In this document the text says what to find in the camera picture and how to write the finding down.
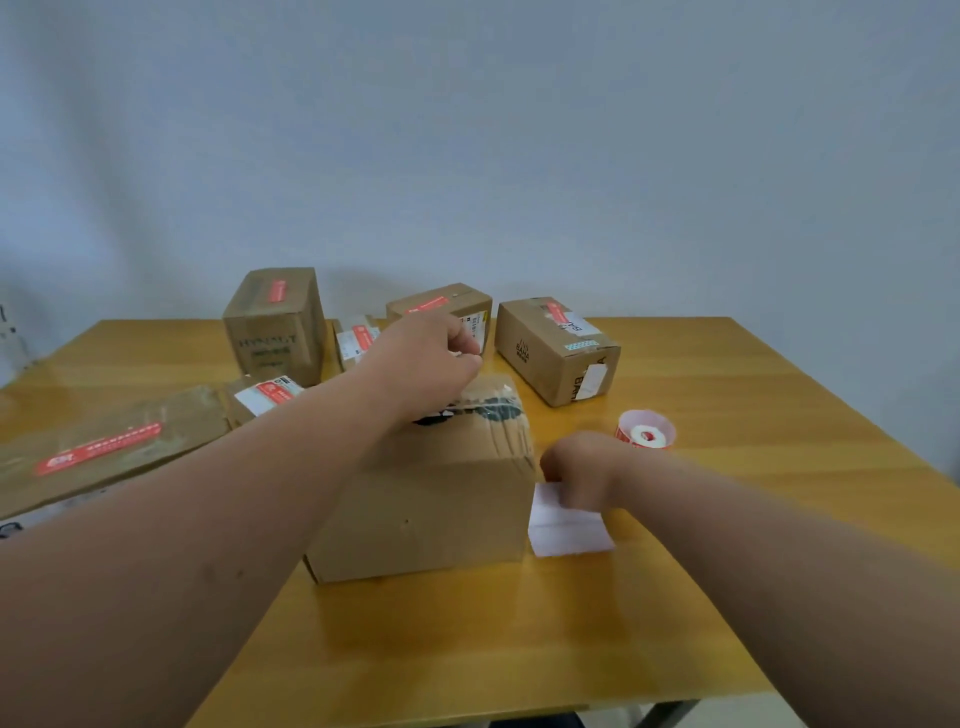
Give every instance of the wall outlet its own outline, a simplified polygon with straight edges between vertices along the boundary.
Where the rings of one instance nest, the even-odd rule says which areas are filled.
[[[3,356],[17,372],[29,368],[34,363],[27,349],[27,342],[17,330],[10,313],[10,307],[0,303],[0,356]]]

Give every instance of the table leg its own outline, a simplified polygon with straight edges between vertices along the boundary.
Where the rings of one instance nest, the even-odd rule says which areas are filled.
[[[636,728],[673,728],[699,702],[699,700],[675,700],[672,703],[657,703],[636,725]]]

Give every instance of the white paper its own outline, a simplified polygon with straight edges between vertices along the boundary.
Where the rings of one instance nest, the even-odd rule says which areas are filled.
[[[607,375],[606,364],[590,364],[587,367],[587,373],[584,374],[584,380],[580,383],[580,389],[577,390],[575,400],[589,400],[600,391],[600,385],[603,384],[604,377]]]
[[[482,351],[484,336],[487,334],[487,312],[477,311],[476,313],[469,313],[466,316],[461,316],[460,320],[464,322],[464,328],[477,340],[477,344],[480,345],[480,351]]]
[[[267,379],[267,381],[260,383],[266,384],[267,382],[272,382],[276,386],[285,389],[293,397],[303,391],[303,387],[288,376],[278,376],[275,379]],[[254,417],[259,417],[264,412],[269,412],[276,407],[276,402],[257,389],[259,386],[259,384],[255,384],[253,387],[248,387],[234,395],[241,404],[251,411]]]
[[[537,556],[609,551],[613,539],[599,513],[563,508],[559,483],[537,483],[527,535]]]

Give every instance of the white label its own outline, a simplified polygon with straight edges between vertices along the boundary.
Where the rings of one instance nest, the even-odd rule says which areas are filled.
[[[344,319],[341,324],[344,330],[337,333],[337,346],[340,348],[340,358],[344,361],[351,359],[359,361],[360,357],[370,348],[370,345],[376,337],[380,335],[380,329],[371,326],[364,317]],[[360,331],[360,335],[364,337],[364,341],[360,341],[360,338],[357,336],[358,330]]]
[[[613,539],[599,513],[560,505],[560,483],[537,483],[527,536],[537,556],[609,551]]]
[[[461,316],[460,320],[464,322],[464,328],[469,331],[470,336],[477,340],[482,352],[484,336],[487,334],[487,312],[470,313],[467,316]]]
[[[603,333],[603,331],[591,324],[583,316],[578,316],[573,311],[564,311],[564,318],[566,318],[568,321],[566,324],[557,321],[551,313],[546,313],[544,315],[554,324],[562,328],[567,333],[572,333],[574,336],[593,336],[597,333]]]
[[[600,342],[593,341],[593,339],[587,339],[586,341],[575,341],[572,344],[567,344],[564,346],[564,349],[569,349],[572,352],[577,351],[578,349],[585,349],[586,347],[598,347]]]
[[[357,335],[353,333],[353,329],[337,333],[337,346],[340,347],[340,357],[344,361],[359,359],[363,356],[363,350],[360,348],[360,342],[357,341]]]
[[[68,511],[74,506],[80,505],[87,500],[101,496],[108,490],[116,488],[118,485],[120,485],[120,483],[113,483],[105,488],[90,491],[89,493],[81,493],[78,496],[69,497],[66,500],[60,500],[56,503],[41,505],[39,508],[35,508],[32,511],[27,511],[26,513],[21,513],[19,516],[13,516],[5,521],[1,521],[0,539],[9,539],[20,531],[31,528],[38,523],[50,521],[50,519],[54,518],[55,516],[59,516],[64,511]]]
[[[580,389],[577,391],[575,400],[589,400],[600,391],[600,385],[603,384],[604,377],[607,375],[606,364],[590,364],[587,367],[587,373],[584,374],[584,380],[580,383]]]
[[[234,396],[251,411],[254,417],[259,417],[278,404],[291,400],[302,391],[303,387],[290,377],[278,376],[276,379],[268,379],[255,384],[253,387],[248,387],[237,392]]]

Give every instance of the white sticker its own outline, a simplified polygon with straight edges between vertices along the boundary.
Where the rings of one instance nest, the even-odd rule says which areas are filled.
[[[564,331],[572,333],[574,336],[593,336],[597,333],[603,333],[603,331],[591,324],[583,316],[578,316],[573,311],[563,311],[566,323],[557,321],[552,313],[547,312],[544,315]]]
[[[600,385],[603,384],[604,377],[607,375],[606,364],[590,364],[587,367],[587,373],[584,374],[584,380],[580,382],[580,389],[577,390],[575,400],[588,400],[600,391]]]
[[[480,351],[483,351],[483,340],[487,334],[487,312],[477,311],[461,316],[460,320],[464,322],[464,328],[470,332],[470,335],[477,340],[480,345]]]
[[[576,352],[578,349],[585,349],[586,347],[598,347],[600,342],[593,341],[593,339],[587,339],[586,341],[575,341],[572,344],[567,344],[564,346],[564,349],[569,349],[572,352]]]
[[[560,483],[537,483],[527,536],[537,556],[609,551],[613,539],[599,513],[560,505]]]
[[[56,503],[48,503],[35,508],[32,511],[21,513],[19,516],[13,516],[0,522],[0,539],[9,539],[20,531],[31,528],[38,523],[49,521],[55,516],[59,516],[64,511],[68,511],[74,506],[80,505],[87,500],[96,498],[106,493],[112,488],[116,488],[120,483],[113,483],[104,488],[100,488],[89,493],[81,493],[78,496],[69,497],[66,500],[60,500]]]
[[[251,411],[254,417],[259,417],[278,404],[292,400],[302,391],[303,387],[290,377],[278,376],[275,379],[268,379],[255,384],[253,387],[248,387],[237,392],[234,396]]]

